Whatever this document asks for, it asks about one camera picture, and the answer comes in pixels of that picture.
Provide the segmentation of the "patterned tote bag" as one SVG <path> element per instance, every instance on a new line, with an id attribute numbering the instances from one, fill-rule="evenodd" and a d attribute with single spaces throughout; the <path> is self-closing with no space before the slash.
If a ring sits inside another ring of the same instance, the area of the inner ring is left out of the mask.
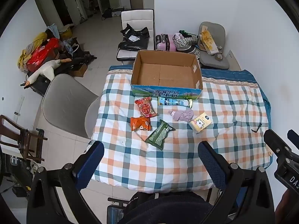
<path id="1" fill-rule="evenodd" d="M 178 52 L 193 54 L 197 59 L 200 58 L 199 37 L 197 35 L 180 30 L 173 35 L 172 40 Z"/>

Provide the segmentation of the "pink suitcase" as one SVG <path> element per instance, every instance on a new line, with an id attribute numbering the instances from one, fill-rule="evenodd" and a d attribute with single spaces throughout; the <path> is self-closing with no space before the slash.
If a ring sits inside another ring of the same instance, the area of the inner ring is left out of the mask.
<path id="1" fill-rule="evenodd" d="M 156 35 L 156 49 L 160 51 L 175 52 L 176 46 L 173 43 L 173 39 L 170 38 L 168 34 L 158 34 Z"/>

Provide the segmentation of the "yellow cloth pile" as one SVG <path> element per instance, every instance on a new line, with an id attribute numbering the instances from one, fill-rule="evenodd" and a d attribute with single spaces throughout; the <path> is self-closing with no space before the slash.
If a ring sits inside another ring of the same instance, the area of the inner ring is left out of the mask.
<path id="1" fill-rule="evenodd" d="M 18 59 L 17 66 L 22 72 L 27 72 L 27 62 L 32 57 L 33 52 L 41 46 L 41 44 L 47 39 L 45 32 L 40 33 L 35 37 L 32 43 L 30 43 L 24 50 Z"/>

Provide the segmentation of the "orange snack packet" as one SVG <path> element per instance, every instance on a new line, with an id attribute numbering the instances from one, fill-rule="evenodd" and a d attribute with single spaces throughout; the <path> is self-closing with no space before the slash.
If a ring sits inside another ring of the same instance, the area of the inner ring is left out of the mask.
<path id="1" fill-rule="evenodd" d="M 136 130 L 151 130 L 150 119 L 146 117 L 131 117 L 130 118 L 131 131 Z"/>

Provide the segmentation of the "green snack packet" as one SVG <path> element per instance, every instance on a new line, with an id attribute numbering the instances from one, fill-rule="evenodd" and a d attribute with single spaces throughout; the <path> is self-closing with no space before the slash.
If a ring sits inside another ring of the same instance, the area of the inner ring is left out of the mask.
<path id="1" fill-rule="evenodd" d="M 163 150 L 164 140 L 168 136 L 168 132 L 175 131 L 175 128 L 160 119 L 160 125 L 154 130 L 151 135 L 145 140 L 146 143 Z"/>

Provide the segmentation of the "white goose plush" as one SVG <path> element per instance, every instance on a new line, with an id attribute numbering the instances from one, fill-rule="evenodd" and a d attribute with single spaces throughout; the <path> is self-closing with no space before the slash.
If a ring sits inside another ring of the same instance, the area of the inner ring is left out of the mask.
<path id="1" fill-rule="evenodd" d="M 38 70 L 33 72 L 33 74 L 26 80 L 24 87 L 35 83 L 40 75 L 52 81 L 55 77 L 54 70 L 57 69 L 62 63 L 68 63 L 68 62 L 71 62 L 70 58 L 50 60 L 46 62 Z"/>

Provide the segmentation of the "red snack packet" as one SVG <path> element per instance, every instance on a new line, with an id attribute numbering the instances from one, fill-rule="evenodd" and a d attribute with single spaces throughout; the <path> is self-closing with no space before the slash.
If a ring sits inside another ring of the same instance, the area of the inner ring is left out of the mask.
<path id="1" fill-rule="evenodd" d="M 152 108 L 151 101 L 152 101 L 151 97 L 135 100 L 135 104 L 138 106 L 140 110 L 141 117 L 152 118 L 157 116 L 156 112 Z"/>

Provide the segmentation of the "grey fabric chair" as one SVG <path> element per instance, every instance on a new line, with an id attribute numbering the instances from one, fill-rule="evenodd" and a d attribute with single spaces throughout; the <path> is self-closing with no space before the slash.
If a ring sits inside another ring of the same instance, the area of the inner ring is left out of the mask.
<path id="1" fill-rule="evenodd" d="M 199 27 L 198 46 L 200 63 L 205 67 L 229 69 L 229 62 L 224 56 L 226 31 L 217 23 L 202 22 Z"/>

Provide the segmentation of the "white padded chair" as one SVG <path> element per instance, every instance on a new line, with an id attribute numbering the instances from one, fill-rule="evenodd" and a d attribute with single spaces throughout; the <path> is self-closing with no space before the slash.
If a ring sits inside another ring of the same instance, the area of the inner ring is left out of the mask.
<path id="1" fill-rule="evenodd" d="M 153 9 L 127 10 L 121 13 L 122 29 L 129 24 L 134 30 L 142 30 L 147 27 L 149 30 L 149 44 L 147 50 L 154 50 L 155 46 L 155 23 Z M 137 51 L 118 50 L 117 61 L 122 64 L 132 64 L 137 56 Z"/>

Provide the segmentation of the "tape roll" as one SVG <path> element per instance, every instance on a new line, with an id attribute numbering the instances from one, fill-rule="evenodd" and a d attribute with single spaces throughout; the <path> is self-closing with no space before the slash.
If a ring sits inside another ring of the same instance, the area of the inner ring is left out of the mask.
<path id="1" fill-rule="evenodd" d="M 214 58 L 217 61 L 222 61 L 224 57 L 221 53 L 217 53 L 217 54 L 214 55 Z"/>

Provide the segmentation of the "grey shell chair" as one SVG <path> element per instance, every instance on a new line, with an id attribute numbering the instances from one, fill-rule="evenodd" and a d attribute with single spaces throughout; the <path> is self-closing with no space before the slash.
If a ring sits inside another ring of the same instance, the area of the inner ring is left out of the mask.
<path id="1" fill-rule="evenodd" d="M 96 124 L 100 97 L 67 74 L 57 75 L 41 103 L 41 111 L 52 126 L 90 139 Z"/>

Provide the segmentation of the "cardboard box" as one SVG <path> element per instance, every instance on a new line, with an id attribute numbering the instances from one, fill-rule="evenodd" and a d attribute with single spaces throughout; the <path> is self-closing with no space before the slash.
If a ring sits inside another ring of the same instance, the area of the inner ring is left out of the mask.
<path id="1" fill-rule="evenodd" d="M 140 97 L 196 100 L 203 90 L 198 59 L 187 53 L 141 50 L 133 65 L 131 90 Z"/>

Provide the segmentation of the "beige board against wall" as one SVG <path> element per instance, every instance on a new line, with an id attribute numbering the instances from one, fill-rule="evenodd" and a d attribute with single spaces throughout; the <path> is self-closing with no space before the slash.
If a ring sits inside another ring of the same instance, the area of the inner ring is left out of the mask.
<path id="1" fill-rule="evenodd" d="M 241 71 L 241 67 L 231 50 L 227 53 L 226 59 L 228 60 L 230 71 Z"/>

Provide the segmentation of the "dark wooden chair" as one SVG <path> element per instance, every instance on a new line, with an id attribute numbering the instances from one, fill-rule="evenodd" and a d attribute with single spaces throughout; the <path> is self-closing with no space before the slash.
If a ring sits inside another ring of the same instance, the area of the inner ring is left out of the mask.
<path id="1" fill-rule="evenodd" d="M 24 160 L 30 159 L 36 163 L 41 163 L 45 161 L 42 157 L 43 142 L 48 139 L 45 138 L 45 131 L 43 129 L 36 128 L 36 131 L 38 133 L 32 133 L 8 117 L 1 115 L 1 136 L 16 142 L 13 144 L 1 141 L 1 144 L 7 147 L 17 148 Z M 36 150 L 30 149 L 30 143 L 33 138 L 36 139 Z"/>

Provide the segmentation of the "purple cloth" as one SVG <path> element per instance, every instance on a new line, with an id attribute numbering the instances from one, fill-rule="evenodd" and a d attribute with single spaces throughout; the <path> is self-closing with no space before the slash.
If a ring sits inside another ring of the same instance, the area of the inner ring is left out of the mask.
<path id="1" fill-rule="evenodd" d="M 177 110 L 177 111 L 168 111 L 168 114 L 171 115 L 175 121 L 185 121 L 190 122 L 194 116 L 194 112 L 191 109 L 186 110 Z"/>

